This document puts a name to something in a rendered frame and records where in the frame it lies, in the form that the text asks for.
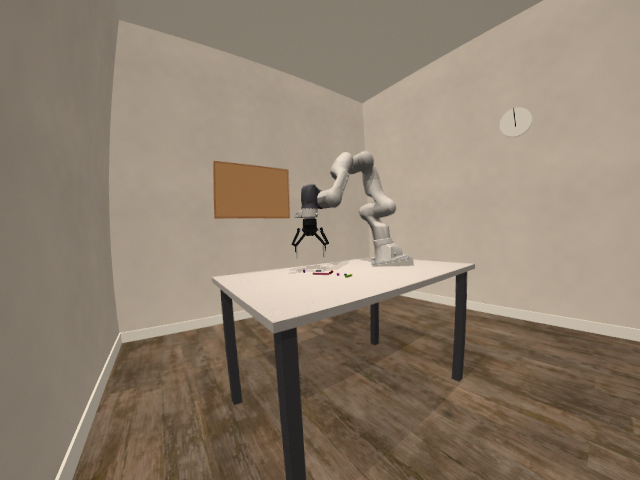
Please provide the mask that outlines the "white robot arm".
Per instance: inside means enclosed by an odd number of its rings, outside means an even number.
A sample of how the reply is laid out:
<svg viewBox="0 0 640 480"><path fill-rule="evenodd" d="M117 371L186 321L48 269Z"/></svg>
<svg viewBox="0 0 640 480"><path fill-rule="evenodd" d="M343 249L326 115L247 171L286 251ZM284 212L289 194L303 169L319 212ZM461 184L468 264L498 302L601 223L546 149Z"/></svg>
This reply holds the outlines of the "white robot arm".
<svg viewBox="0 0 640 480"><path fill-rule="evenodd" d="M295 213L294 217L315 219L318 217L317 209L336 208L341 203L349 174L362 172L365 193L372 196L375 203L361 206L359 214L371 227L375 246L375 262L396 260L407 256L407 254L403 253L401 247L393 243L389 227L379 219L394 214L396 204L383 193L379 174L373 162L373 156L368 151L363 151L355 156L347 152L342 153L330 170L332 177L336 180L333 188L321 192L314 184L303 186L301 211Z"/></svg>

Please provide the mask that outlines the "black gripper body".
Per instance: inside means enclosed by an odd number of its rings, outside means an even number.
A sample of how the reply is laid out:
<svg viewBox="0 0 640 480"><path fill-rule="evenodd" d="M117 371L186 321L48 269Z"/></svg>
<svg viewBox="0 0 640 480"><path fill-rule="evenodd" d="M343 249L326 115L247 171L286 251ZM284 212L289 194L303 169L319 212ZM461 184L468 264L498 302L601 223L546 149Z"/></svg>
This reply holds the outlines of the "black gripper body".
<svg viewBox="0 0 640 480"><path fill-rule="evenodd" d="M317 220L316 219L303 219L302 231L305 233L307 230L309 230L309 232L306 234L306 236L314 236L315 235L311 231L312 229L315 232L317 232L317 230L318 230L318 228L317 228Z"/></svg>

